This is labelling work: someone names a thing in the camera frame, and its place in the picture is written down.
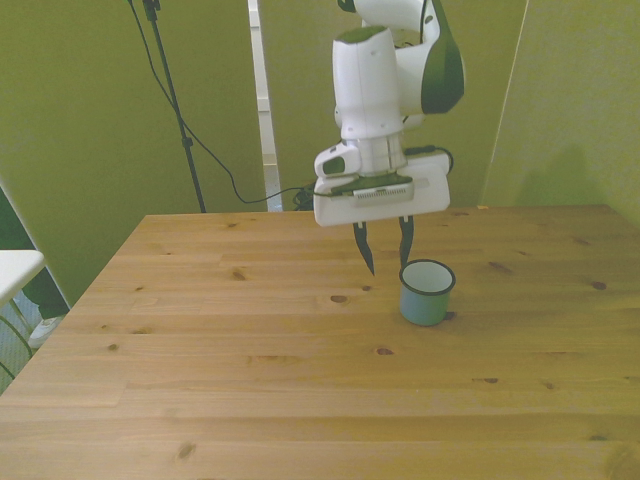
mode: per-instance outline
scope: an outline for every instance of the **cable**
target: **cable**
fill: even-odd
[[[128,0],[128,2],[129,2],[129,6],[131,7],[131,11],[133,12],[133,16],[136,19],[136,24],[138,25],[138,30],[140,31],[140,36],[142,37],[142,43],[144,44],[144,49],[145,49],[145,52],[147,53],[147,59],[149,60],[149,66],[151,67],[151,72],[153,73],[153,77],[156,79],[156,82],[160,86],[160,89],[162,90],[162,93],[164,93],[164,96],[167,99],[167,101],[169,102],[169,105],[171,105],[171,108],[176,112],[176,115],[179,116],[179,118],[182,121],[182,124],[184,125],[185,129],[193,136],[194,140],[196,142],[198,142],[198,144],[209,155],[211,155],[211,157],[213,157],[213,159],[218,163],[218,165],[220,165],[220,167],[222,167],[222,169],[225,172],[227,172],[227,175],[229,175],[229,178],[231,180],[231,186],[233,187],[233,192],[235,193],[236,197],[238,197],[238,200],[240,200],[245,205],[248,205],[248,204],[251,204],[251,203],[266,202],[270,198],[276,197],[276,196],[278,196],[278,195],[280,195],[282,193],[286,193],[286,192],[290,192],[290,191],[294,191],[294,190],[299,191],[299,192],[304,191],[305,187],[291,187],[291,188],[286,188],[284,190],[281,190],[278,193],[274,193],[273,195],[269,195],[268,197],[261,198],[260,200],[245,200],[244,198],[242,198],[242,195],[240,195],[240,192],[238,192],[238,188],[236,186],[236,181],[235,181],[235,178],[234,178],[233,174],[231,173],[231,170],[229,170],[229,168],[227,168],[227,166],[209,148],[207,148],[207,146],[198,138],[198,136],[193,132],[193,130],[191,130],[189,125],[187,125],[187,122],[185,122],[184,118],[182,117],[180,112],[176,109],[176,107],[173,104],[173,102],[171,101],[171,98],[169,97],[169,94],[167,93],[167,90],[165,89],[164,85],[162,84],[162,81],[158,77],[158,74],[156,73],[156,69],[153,66],[153,59],[151,58],[151,52],[149,50],[149,44],[147,43],[147,38],[146,38],[146,36],[144,34],[144,30],[142,29],[142,25],[140,23],[140,19],[138,17],[138,13],[136,12],[135,7],[133,6],[133,0]]]
[[[444,147],[438,147],[436,145],[426,145],[424,147],[411,147],[411,148],[405,149],[404,154],[407,157],[411,157],[413,155],[421,155],[423,153],[433,153],[437,151],[447,154],[447,156],[449,157],[449,172],[451,172],[451,170],[453,170],[453,167],[455,166],[455,159],[453,158],[453,153],[451,153],[449,150],[447,150]]]
[[[9,376],[11,377],[11,380],[15,380],[15,379],[16,379],[16,376],[15,376],[13,373],[11,373],[11,372],[9,371],[9,369],[5,366],[5,364],[4,364],[4,363],[0,362],[0,367],[2,367],[2,369],[3,369],[5,372],[7,372],[7,375],[9,375]]]
[[[24,347],[27,349],[27,352],[29,352],[29,358],[33,358],[33,352],[31,351],[31,347],[29,346],[29,343],[24,339],[22,335],[20,335],[20,332],[16,329],[16,327],[14,327],[11,324],[11,322],[6,318],[4,318],[2,315],[0,315],[0,321],[2,321],[2,323],[4,323],[7,327],[9,327],[13,333],[15,333],[16,337],[18,337],[18,339],[22,342]]]

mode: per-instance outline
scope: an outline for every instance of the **wooden table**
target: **wooden table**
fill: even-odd
[[[640,478],[640,231],[608,207],[144,219],[0,398],[2,479]]]

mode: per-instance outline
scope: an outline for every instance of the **blue mug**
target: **blue mug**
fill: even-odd
[[[433,326],[444,320],[456,276],[444,263],[413,260],[400,270],[400,311],[411,323]]]

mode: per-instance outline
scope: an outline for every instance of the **chair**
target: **chair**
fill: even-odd
[[[44,265],[44,255],[36,250],[0,250],[0,307],[9,303],[28,334],[31,334],[33,328],[24,318],[13,297],[44,268]],[[0,321],[6,324],[24,344],[29,352],[29,358],[33,357],[28,342],[11,322],[1,315]],[[12,379],[15,378],[2,362],[0,362],[0,368]]]

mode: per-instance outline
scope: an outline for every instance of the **microphone stand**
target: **microphone stand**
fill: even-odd
[[[180,135],[182,136],[182,146],[184,147],[185,154],[187,155],[187,162],[189,162],[189,170],[191,170],[191,179],[193,180],[193,186],[196,189],[196,195],[198,196],[198,204],[200,205],[200,212],[207,213],[204,205],[204,199],[202,198],[202,191],[200,190],[200,183],[198,181],[198,175],[196,173],[196,166],[193,161],[193,155],[191,153],[191,147],[193,146],[193,140],[187,136],[187,132],[184,127],[184,120],[180,114],[180,107],[178,106],[178,97],[176,97],[176,91],[173,88],[173,82],[171,81],[171,73],[169,72],[169,64],[167,63],[167,57],[164,53],[164,47],[162,46],[162,40],[160,38],[160,32],[158,31],[158,15],[156,10],[160,10],[160,0],[142,0],[144,4],[144,10],[147,14],[147,20],[151,22],[153,28],[153,34],[156,37],[156,43],[158,44],[158,50],[160,52],[160,58],[162,59],[162,66],[164,67],[164,74],[167,77],[167,84],[169,86],[169,93],[171,94],[171,103],[173,109],[176,112],[178,119],[178,126],[180,127]]]

